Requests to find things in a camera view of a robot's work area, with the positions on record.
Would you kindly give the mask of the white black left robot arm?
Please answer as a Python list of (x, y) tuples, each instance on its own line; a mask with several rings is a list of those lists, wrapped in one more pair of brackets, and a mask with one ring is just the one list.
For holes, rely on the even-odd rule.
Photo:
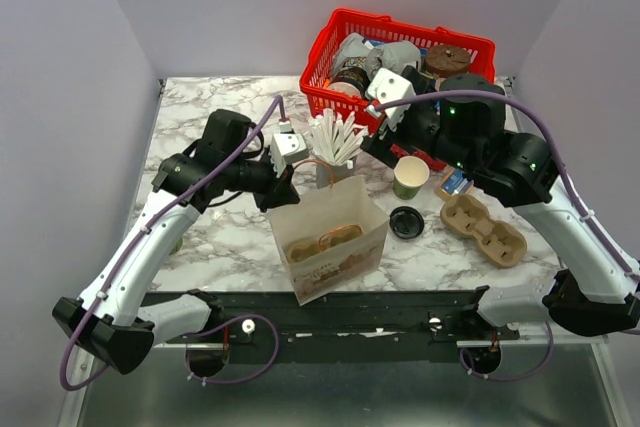
[(307, 156), (304, 138), (282, 115), (271, 138), (264, 120), (230, 110), (211, 113), (200, 138), (164, 159), (143, 209), (100, 274), (76, 297), (62, 297), (52, 316), (79, 347), (126, 375), (151, 348), (184, 334), (214, 340), (221, 309), (211, 294), (189, 291), (154, 307), (142, 305), (160, 267), (186, 231), (226, 192), (248, 193), (256, 207), (297, 204), (293, 165)]

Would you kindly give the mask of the green paper coffee cup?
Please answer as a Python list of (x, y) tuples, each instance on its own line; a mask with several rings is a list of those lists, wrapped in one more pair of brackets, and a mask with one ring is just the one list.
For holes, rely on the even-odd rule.
[(183, 241), (182, 241), (182, 239), (180, 239), (180, 240), (179, 240), (179, 241), (174, 245), (174, 247), (171, 249), (171, 251), (170, 251), (169, 255), (174, 255), (174, 254), (176, 254), (176, 253), (177, 253), (177, 252), (182, 248), (182, 245), (183, 245)]

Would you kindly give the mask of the brown cardboard cup carrier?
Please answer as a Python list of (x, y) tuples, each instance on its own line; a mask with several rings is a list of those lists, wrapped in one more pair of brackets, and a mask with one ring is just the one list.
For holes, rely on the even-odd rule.
[(440, 218), (456, 235), (473, 239), (479, 252), (497, 268), (514, 267), (528, 250), (520, 231), (494, 219), (488, 208), (470, 194), (449, 198), (440, 210)]

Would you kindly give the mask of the cream printed paper bag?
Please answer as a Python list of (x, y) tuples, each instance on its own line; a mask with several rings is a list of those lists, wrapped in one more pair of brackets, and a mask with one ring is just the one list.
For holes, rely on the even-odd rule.
[(363, 176), (337, 181), (329, 164), (312, 162), (329, 174), (329, 185), (267, 214), (301, 306), (375, 271), (389, 222), (388, 214), (369, 196)]

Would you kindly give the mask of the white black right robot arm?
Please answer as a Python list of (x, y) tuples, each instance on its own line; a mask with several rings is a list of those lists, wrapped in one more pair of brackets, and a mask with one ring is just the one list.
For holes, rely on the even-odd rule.
[(387, 69), (366, 93), (368, 113), (381, 119), (365, 152), (389, 167), (391, 147), (415, 150), (464, 172), (486, 195), (523, 217), (564, 267), (536, 285), (480, 289), (460, 326), (480, 339), (495, 327), (551, 320), (584, 337), (628, 332), (639, 324), (639, 262), (606, 232), (577, 193), (548, 128), (537, 134), (506, 129), (506, 109), (530, 111), (486, 78), (464, 73), (439, 90), (417, 94)]

